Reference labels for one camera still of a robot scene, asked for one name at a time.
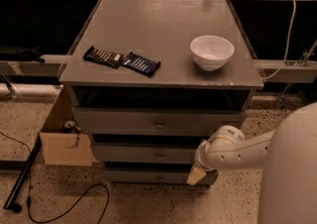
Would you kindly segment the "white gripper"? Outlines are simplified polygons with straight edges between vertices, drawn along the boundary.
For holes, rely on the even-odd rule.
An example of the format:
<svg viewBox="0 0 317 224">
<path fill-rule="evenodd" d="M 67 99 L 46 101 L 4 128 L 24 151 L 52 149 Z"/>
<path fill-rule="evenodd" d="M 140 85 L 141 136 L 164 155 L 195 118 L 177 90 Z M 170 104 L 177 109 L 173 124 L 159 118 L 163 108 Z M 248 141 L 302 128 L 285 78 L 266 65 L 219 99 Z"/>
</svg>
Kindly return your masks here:
<svg viewBox="0 0 317 224">
<path fill-rule="evenodd" d="M 208 140 L 202 141 L 199 145 L 186 183 L 195 185 L 206 176 L 206 171 L 224 169 L 229 164 L 229 158 L 226 157 L 229 148 L 244 141 L 244 133 L 236 127 L 220 127 Z"/>
</svg>

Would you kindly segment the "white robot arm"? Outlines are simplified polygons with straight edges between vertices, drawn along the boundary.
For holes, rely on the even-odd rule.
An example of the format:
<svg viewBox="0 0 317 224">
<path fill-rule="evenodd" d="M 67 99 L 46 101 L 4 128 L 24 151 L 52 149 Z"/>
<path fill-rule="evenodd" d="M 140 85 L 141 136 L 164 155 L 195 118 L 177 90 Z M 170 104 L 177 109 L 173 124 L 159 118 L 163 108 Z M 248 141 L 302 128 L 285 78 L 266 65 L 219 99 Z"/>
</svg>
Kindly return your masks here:
<svg viewBox="0 0 317 224">
<path fill-rule="evenodd" d="M 317 224 L 317 103 L 248 140 L 233 126 L 220 127 L 197 148 L 187 183 L 212 170 L 251 168 L 263 171 L 259 224 Z"/>
</svg>

